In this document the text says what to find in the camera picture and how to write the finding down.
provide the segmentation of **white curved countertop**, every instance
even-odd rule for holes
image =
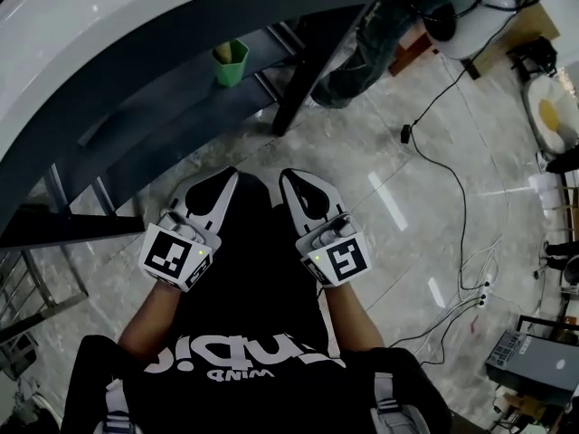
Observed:
[[[192,0],[4,0],[0,5],[0,161],[79,68],[140,25]]]

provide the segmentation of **marble floor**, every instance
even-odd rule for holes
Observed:
[[[274,111],[264,111],[143,190],[145,218],[154,221],[176,182],[206,167],[236,165],[259,176],[274,203],[280,202],[281,169],[313,172],[337,187],[364,227],[374,269],[354,288],[386,345],[419,335],[458,301],[462,201],[452,175],[401,144],[399,133],[459,71],[440,55],[424,55],[395,79],[385,75],[346,109],[304,107],[282,138],[269,135]],[[533,184],[537,145],[519,92],[504,61],[476,82],[461,79],[414,129],[420,149],[453,167],[464,185],[465,285],[475,284],[481,270],[495,278],[487,305],[466,312],[446,335],[445,363],[424,367],[449,405],[484,428],[497,417],[496,384],[483,365],[489,352],[519,314],[554,316],[559,308],[555,279],[532,275],[545,236],[562,235],[554,231],[558,216],[544,209]],[[95,213],[96,207],[94,194],[86,192],[74,211]],[[131,213],[131,204],[120,212]],[[140,243],[127,237],[70,247],[90,298],[33,330],[39,361],[25,375],[59,410],[82,337],[118,338],[152,287],[137,267]],[[72,282],[60,251],[34,256],[52,278],[54,295],[69,295],[64,285]],[[444,329],[404,344],[420,361],[439,362]],[[335,352],[335,342],[331,347]]]

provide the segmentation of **green cup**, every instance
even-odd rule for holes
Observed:
[[[230,45],[232,47],[231,64],[221,64],[215,57],[215,52],[212,52],[215,77],[217,78],[217,82],[225,87],[232,87],[242,81],[245,63],[250,53],[250,49],[237,39],[231,41]]]

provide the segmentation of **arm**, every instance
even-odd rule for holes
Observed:
[[[349,283],[326,289],[327,307],[342,351],[368,351],[384,347],[382,336],[360,305]]]
[[[147,362],[161,350],[181,291],[158,281],[135,316],[120,335],[119,346]]]

